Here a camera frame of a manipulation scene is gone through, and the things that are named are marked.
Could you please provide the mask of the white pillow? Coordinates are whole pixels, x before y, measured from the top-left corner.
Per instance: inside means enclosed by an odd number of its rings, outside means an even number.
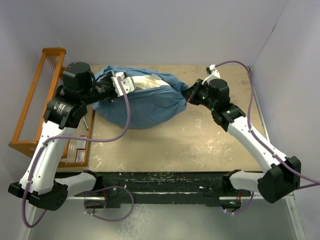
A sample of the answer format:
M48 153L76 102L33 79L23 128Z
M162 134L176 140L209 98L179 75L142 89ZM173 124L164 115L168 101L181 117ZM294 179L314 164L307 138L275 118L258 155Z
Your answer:
M137 90L147 90L162 86L169 86L167 82L165 82L160 76L156 74L136 75L132 77L132 80Z

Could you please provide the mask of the blue pillowcase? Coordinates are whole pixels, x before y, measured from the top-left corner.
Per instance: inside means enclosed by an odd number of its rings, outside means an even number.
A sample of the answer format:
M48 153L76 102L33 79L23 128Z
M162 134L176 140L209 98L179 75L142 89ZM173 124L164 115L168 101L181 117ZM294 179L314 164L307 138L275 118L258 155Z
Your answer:
M187 102L182 91L189 86L171 73L160 72L153 69L137 67L119 67L109 65L95 74L98 78L111 71L115 73L126 72L129 77L143 75L158 75L169 85L135 90L127 95L130 107L130 129L149 129L180 114L187 108Z

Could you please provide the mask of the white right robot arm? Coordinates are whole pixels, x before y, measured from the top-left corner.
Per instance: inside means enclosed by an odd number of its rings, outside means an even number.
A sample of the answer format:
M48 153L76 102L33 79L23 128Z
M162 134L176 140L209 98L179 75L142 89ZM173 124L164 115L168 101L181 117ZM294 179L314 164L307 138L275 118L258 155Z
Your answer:
M192 105L202 105L211 111L214 122L238 140L253 156L262 172L233 170L223 176L222 190L228 196L239 190L259 193L273 204L300 187L301 161L287 157L276 149L248 122L246 114L231 103L230 89L223 79L206 83L198 79L193 86L182 91L182 96Z

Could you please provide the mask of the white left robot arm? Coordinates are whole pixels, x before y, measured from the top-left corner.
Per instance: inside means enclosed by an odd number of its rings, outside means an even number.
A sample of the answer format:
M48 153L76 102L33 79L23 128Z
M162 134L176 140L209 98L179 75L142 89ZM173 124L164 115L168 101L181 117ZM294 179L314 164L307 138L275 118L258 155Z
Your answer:
M8 187L8 192L23 203L49 211L58 210L68 197L84 192L98 196L103 191L103 177L93 171L85 170L67 178L55 175L69 137L88 112L87 106L117 97L115 74L103 73L95 78L87 63L69 64L62 78L63 83L46 105L31 163L20 181Z

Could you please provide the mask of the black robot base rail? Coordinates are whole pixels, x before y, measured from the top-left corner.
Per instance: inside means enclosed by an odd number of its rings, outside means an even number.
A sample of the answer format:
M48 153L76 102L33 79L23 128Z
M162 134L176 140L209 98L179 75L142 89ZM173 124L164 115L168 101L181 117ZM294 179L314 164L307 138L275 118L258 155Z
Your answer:
M219 207L227 200L239 207L248 190L223 186L225 172L101 172L106 192L80 193L87 200L106 198L107 208L121 204L205 205Z

